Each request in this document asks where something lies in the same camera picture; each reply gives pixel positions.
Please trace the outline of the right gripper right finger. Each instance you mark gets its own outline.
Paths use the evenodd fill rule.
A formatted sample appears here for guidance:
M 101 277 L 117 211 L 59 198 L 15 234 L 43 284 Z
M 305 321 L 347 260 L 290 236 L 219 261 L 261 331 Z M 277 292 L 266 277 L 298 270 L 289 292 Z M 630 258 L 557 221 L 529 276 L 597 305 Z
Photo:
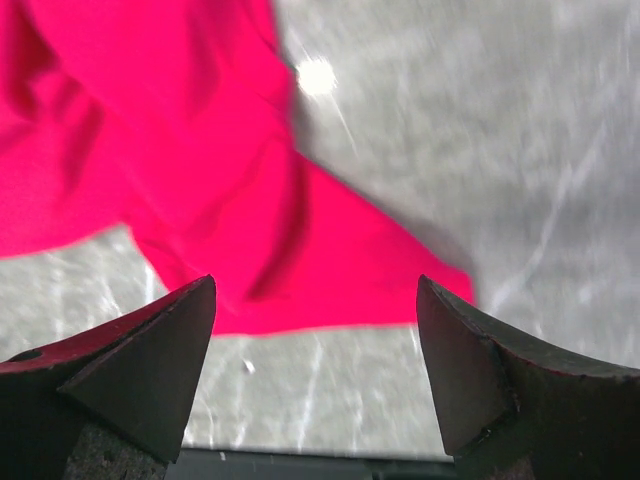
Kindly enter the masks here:
M 416 311 L 442 443 L 460 478 L 638 478 L 637 369 L 540 340 L 426 277 Z

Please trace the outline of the bright pink t-shirt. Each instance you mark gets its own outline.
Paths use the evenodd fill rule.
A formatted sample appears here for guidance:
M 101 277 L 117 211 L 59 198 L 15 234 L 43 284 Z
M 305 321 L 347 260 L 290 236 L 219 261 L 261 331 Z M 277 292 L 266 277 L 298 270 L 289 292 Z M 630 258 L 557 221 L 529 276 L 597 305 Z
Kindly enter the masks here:
M 218 334 L 415 320 L 470 276 L 301 155 L 267 1 L 5 1 L 1 253 L 117 224 L 171 290 L 211 275 Z

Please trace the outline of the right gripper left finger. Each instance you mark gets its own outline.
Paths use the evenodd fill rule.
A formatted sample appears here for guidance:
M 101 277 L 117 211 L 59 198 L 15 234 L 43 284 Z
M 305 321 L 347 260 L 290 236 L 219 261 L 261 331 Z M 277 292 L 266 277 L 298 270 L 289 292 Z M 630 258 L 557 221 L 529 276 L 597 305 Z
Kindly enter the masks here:
M 180 453 L 215 311 L 205 276 L 2 362 L 2 478 L 164 478 Z

